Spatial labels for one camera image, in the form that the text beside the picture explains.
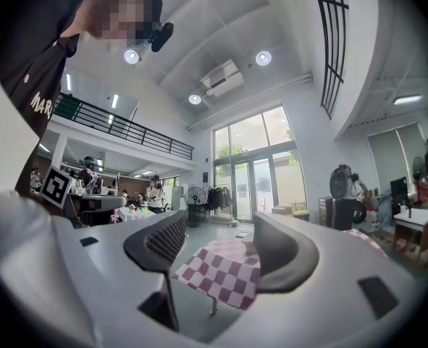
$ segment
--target concrete floor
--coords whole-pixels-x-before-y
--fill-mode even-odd
[[[228,228],[225,223],[210,222],[202,223],[198,228],[188,228],[189,237],[185,248],[175,260],[171,271],[173,273],[176,272],[196,250],[210,241],[226,236],[234,236],[240,231],[253,231],[253,225]],[[410,272],[419,283],[428,283],[428,270],[419,270],[410,262],[405,261],[401,255],[393,251],[392,245],[384,243],[379,243],[379,245],[387,256]],[[180,324],[180,333],[197,341],[211,342],[228,329],[243,313],[241,310],[219,302],[217,314],[211,317],[210,297],[176,280],[172,280],[172,292]]]

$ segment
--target recessed ceiling light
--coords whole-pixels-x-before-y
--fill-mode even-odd
[[[117,107],[117,102],[119,101],[119,96],[114,94],[114,98],[112,99],[112,108]]]
[[[394,104],[405,104],[405,103],[412,103],[417,102],[421,100],[421,96],[399,96],[395,99]]]
[[[49,153],[49,149],[47,149],[43,144],[40,144],[40,147]]]
[[[129,65],[135,65],[140,60],[140,56],[134,49],[128,49],[124,53],[124,59]]]
[[[272,55],[269,51],[263,50],[256,56],[256,62],[259,66],[267,66],[272,61]]]
[[[191,104],[200,104],[202,98],[197,94],[193,94],[188,98],[188,100],[190,101]]]
[[[66,74],[66,81],[67,81],[67,90],[72,91],[72,85],[70,84],[70,75]]]

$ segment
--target pink checkered cloth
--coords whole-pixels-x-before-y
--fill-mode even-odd
[[[247,310],[256,297],[259,256],[246,254],[240,239],[219,239],[200,248],[172,277],[232,307]]]
[[[357,237],[360,240],[366,241],[371,247],[373,247],[378,252],[380,252],[385,257],[387,257],[386,253],[382,251],[381,247],[379,247],[379,245],[376,242],[374,242],[371,238],[369,238],[367,235],[363,234],[362,232],[357,231],[356,229],[350,229],[348,231],[343,231],[343,232],[351,236]]]

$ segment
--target black t-shirt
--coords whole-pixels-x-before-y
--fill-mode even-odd
[[[30,0],[0,34],[0,82],[41,139],[59,95],[68,57],[79,35],[60,38],[83,0]]]

